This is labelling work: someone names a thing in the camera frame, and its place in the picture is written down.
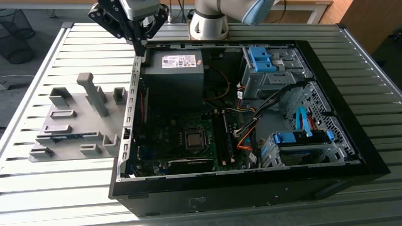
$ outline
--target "floor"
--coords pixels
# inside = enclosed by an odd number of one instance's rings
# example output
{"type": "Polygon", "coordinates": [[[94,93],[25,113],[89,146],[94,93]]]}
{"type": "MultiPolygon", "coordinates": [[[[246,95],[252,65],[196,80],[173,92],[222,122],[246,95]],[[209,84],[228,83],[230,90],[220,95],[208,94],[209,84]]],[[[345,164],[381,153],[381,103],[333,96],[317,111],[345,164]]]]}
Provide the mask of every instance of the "floor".
{"type": "MultiPolygon", "coordinates": [[[[35,75],[61,30],[62,24],[65,22],[93,22],[87,17],[87,12],[89,10],[85,9],[61,9],[57,10],[58,17],[50,19],[50,12],[47,10],[25,10],[34,30],[37,31],[37,35],[29,41],[35,51],[35,59],[26,64],[13,65],[0,57],[0,77],[6,75],[35,75]]],[[[178,12],[178,10],[174,10],[174,17],[177,17],[178,12]]],[[[400,76],[400,68],[402,65],[402,40],[400,42],[386,40],[373,56],[376,60],[386,62],[384,70],[396,81],[397,85],[402,87],[402,76],[400,76]]],[[[10,123],[14,112],[29,89],[31,80],[33,78],[26,76],[7,78],[7,81],[13,84],[13,86],[10,90],[0,91],[0,128],[6,127],[10,123]]]]}
{"type": "MultiPolygon", "coordinates": [[[[35,75],[43,59],[57,38],[65,22],[90,23],[89,10],[57,10],[58,18],[50,19],[50,12],[45,9],[25,10],[37,35],[29,40],[35,51],[35,58],[22,65],[13,65],[0,57],[0,77],[7,75],[35,75]]],[[[7,78],[13,84],[9,90],[0,91],[0,127],[6,127],[19,107],[33,78],[26,76],[7,78]]]]}

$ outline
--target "3d-printed part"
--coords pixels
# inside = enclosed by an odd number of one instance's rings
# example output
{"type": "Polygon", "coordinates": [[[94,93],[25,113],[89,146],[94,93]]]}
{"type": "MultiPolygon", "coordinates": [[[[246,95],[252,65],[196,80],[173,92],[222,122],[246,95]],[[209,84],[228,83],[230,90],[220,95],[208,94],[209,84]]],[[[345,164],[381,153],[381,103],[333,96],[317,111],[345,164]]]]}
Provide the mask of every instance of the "3d-printed part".
{"type": "Polygon", "coordinates": [[[79,73],[77,83],[85,87],[91,103],[98,110],[101,117],[109,116],[109,111],[103,101],[102,94],[98,92],[97,87],[93,83],[94,75],[91,73],[79,73]]]}
{"type": "Polygon", "coordinates": [[[51,144],[55,144],[55,141],[50,137],[38,137],[35,140],[43,146],[49,146],[51,144]]]}
{"type": "MultiPolygon", "coordinates": [[[[101,86],[95,86],[95,88],[97,88],[97,92],[98,92],[99,95],[101,95],[101,98],[102,98],[102,100],[103,100],[103,103],[106,103],[106,102],[107,102],[107,99],[106,99],[106,94],[105,94],[105,92],[103,92],[103,90],[102,90],[102,87],[101,87],[101,86]]],[[[91,97],[90,97],[90,96],[86,96],[86,98],[87,98],[87,100],[89,100],[90,105],[94,105],[94,104],[93,104],[93,101],[91,101],[91,97]]]]}
{"type": "Polygon", "coordinates": [[[114,90],[114,99],[117,105],[125,105],[127,102],[127,92],[125,87],[115,88],[114,90]]]}
{"type": "Polygon", "coordinates": [[[85,155],[99,155],[102,150],[97,144],[81,145],[81,152],[85,155]]]}
{"type": "Polygon", "coordinates": [[[70,125],[50,125],[45,128],[45,133],[70,133],[73,130],[70,125]]]}
{"type": "Polygon", "coordinates": [[[113,95],[114,92],[105,93],[105,105],[110,112],[107,117],[99,117],[98,110],[91,106],[86,93],[73,93],[71,97],[65,98],[69,104],[66,107],[53,105],[42,131],[37,137],[38,143],[35,143],[34,150],[47,147],[53,150],[54,155],[47,158],[37,158],[35,155],[31,155],[29,158],[30,161],[63,161],[113,158],[117,156],[117,154],[110,151],[113,150],[113,144],[105,147],[103,141],[105,136],[114,139],[115,135],[122,132],[126,104],[122,103],[117,105],[113,95]],[[73,128],[70,132],[45,132],[47,129],[58,128],[59,126],[63,128],[66,125],[70,125],[73,128]],[[81,145],[94,144],[98,145],[101,153],[85,155],[81,151],[81,145]]]}
{"type": "Polygon", "coordinates": [[[57,107],[69,106],[66,99],[70,97],[71,94],[65,87],[54,88],[50,94],[50,100],[57,107]]]}
{"type": "Polygon", "coordinates": [[[103,134],[97,132],[94,135],[83,135],[83,138],[87,142],[102,142],[103,141],[103,134]]]}
{"type": "Polygon", "coordinates": [[[121,138],[119,138],[118,134],[115,134],[114,141],[110,140],[107,135],[103,137],[102,145],[103,145],[103,147],[106,147],[106,150],[111,155],[118,154],[119,143],[121,143],[121,138]]]}
{"type": "Polygon", "coordinates": [[[0,90],[9,90],[11,83],[7,80],[0,79],[0,90]]]}
{"type": "Polygon", "coordinates": [[[30,152],[34,158],[50,158],[54,155],[54,151],[49,147],[34,148],[30,152]]]}
{"type": "Polygon", "coordinates": [[[53,111],[50,117],[53,119],[67,119],[77,117],[77,112],[74,110],[59,110],[53,111]]]}

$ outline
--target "metal table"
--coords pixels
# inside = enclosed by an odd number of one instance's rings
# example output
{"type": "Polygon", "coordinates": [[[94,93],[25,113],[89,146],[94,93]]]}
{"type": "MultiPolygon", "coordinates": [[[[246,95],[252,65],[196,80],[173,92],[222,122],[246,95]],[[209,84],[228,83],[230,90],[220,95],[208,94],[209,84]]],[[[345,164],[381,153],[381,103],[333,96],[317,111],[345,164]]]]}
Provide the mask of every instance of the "metal table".
{"type": "MultiPolygon", "coordinates": [[[[94,82],[105,92],[129,87],[133,47],[95,24],[65,24],[0,141],[0,224],[402,224],[402,93],[349,31],[334,25],[306,24],[232,24],[230,30],[234,40],[310,41],[392,174],[318,202],[138,219],[107,197],[113,159],[27,160],[50,110],[53,87],[83,92],[75,84],[81,72],[94,73],[94,82]]],[[[188,34],[186,25],[171,24],[155,39],[186,40],[188,34]]]]}

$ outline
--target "black cable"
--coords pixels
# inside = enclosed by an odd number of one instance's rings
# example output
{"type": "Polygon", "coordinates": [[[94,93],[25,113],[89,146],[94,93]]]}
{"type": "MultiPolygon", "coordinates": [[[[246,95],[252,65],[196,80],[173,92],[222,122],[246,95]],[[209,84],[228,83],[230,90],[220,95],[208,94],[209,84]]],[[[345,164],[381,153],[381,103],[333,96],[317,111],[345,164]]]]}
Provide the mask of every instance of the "black cable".
{"type": "Polygon", "coordinates": [[[284,19],[284,17],[285,17],[285,13],[286,13],[286,6],[288,6],[288,2],[286,2],[286,0],[284,0],[284,11],[282,11],[282,16],[281,16],[281,18],[280,19],[277,19],[276,21],[273,21],[273,22],[270,22],[270,23],[277,23],[278,21],[280,21],[280,23],[282,22],[282,19],[284,19]]]}
{"type": "Polygon", "coordinates": [[[182,14],[183,14],[183,23],[186,23],[186,16],[185,16],[185,10],[186,10],[186,8],[185,8],[185,0],[183,0],[183,11],[182,11],[182,14]]]}
{"type": "Polygon", "coordinates": [[[252,149],[253,149],[253,154],[256,155],[257,157],[257,161],[253,162],[252,164],[252,169],[257,169],[258,168],[258,164],[260,164],[260,159],[261,159],[261,154],[258,152],[258,147],[257,147],[257,138],[256,138],[256,130],[252,131],[250,133],[250,146],[252,146],[252,149]]]}
{"type": "Polygon", "coordinates": [[[220,100],[220,101],[224,103],[224,105],[225,105],[226,107],[230,107],[230,106],[228,106],[228,103],[226,103],[226,101],[225,101],[222,98],[220,98],[220,99],[217,99],[217,100],[220,100]]]}
{"type": "Polygon", "coordinates": [[[245,127],[242,127],[238,131],[237,134],[244,133],[249,128],[252,128],[261,117],[264,116],[262,112],[266,111],[270,107],[273,107],[281,100],[281,96],[292,89],[297,87],[304,87],[306,86],[309,81],[298,81],[296,84],[289,84],[286,85],[282,89],[280,89],[260,105],[260,107],[256,110],[256,113],[253,115],[252,121],[248,123],[245,127]]]}
{"type": "Polygon", "coordinates": [[[181,5],[181,13],[182,13],[182,23],[185,23],[185,0],[183,0],[183,5],[182,5],[182,1],[181,0],[178,0],[178,2],[179,2],[179,5],[181,5]]]}
{"type": "Polygon", "coordinates": [[[185,8],[183,8],[183,6],[182,6],[181,0],[178,0],[178,2],[179,2],[181,12],[179,12],[179,14],[178,14],[175,20],[179,18],[181,14],[185,12],[185,8]]]}

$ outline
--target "blue plastic clip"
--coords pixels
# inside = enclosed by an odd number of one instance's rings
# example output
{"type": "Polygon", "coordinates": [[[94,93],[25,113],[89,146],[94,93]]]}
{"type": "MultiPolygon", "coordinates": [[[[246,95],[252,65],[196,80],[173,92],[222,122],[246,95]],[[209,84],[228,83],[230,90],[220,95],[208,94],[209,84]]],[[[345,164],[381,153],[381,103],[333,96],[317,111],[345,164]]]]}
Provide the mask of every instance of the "blue plastic clip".
{"type": "Polygon", "coordinates": [[[265,155],[266,151],[269,150],[269,147],[266,146],[262,152],[262,156],[265,155]]]}
{"type": "Polygon", "coordinates": [[[281,143],[281,138],[280,138],[278,134],[274,135],[274,141],[276,141],[276,144],[281,143]]]}
{"type": "Polygon", "coordinates": [[[256,72],[276,72],[277,67],[272,63],[272,55],[268,53],[265,47],[250,47],[250,58],[256,65],[256,72]]]}
{"type": "Polygon", "coordinates": [[[329,136],[330,141],[336,140],[336,135],[332,130],[328,130],[328,136],[329,136]]]}
{"type": "Polygon", "coordinates": [[[302,121],[304,121],[304,130],[308,133],[308,137],[312,137],[313,133],[310,130],[310,124],[309,124],[309,120],[308,120],[308,111],[306,111],[306,108],[304,108],[304,107],[297,108],[297,129],[302,129],[301,115],[302,115],[302,121]]]}
{"type": "Polygon", "coordinates": [[[293,132],[278,133],[282,143],[296,143],[297,138],[293,132]]]}

